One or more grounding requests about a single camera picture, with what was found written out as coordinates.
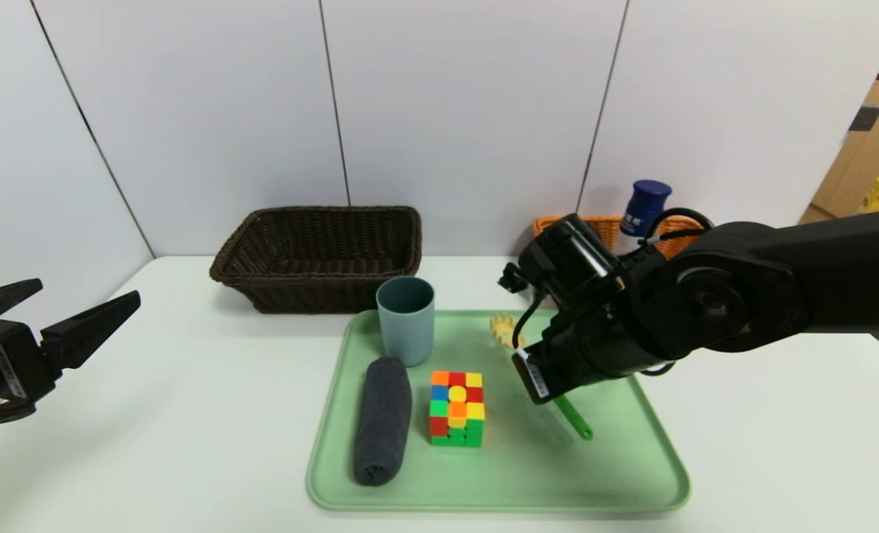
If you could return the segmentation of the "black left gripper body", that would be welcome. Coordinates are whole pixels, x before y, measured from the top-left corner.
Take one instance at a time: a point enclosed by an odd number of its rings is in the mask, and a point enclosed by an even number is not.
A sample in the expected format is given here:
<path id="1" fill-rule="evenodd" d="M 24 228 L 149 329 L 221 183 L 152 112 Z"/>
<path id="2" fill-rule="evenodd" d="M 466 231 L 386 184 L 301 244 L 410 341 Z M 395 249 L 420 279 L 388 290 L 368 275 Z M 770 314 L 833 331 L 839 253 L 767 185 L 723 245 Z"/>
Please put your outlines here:
<path id="1" fill-rule="evenodd" d="M 27 324 L 0 318 L 0 400 L 33 403 L 56 388 L 56 360 L 39 343 L 53 339 L 51 327 L 37 338 Z"/>

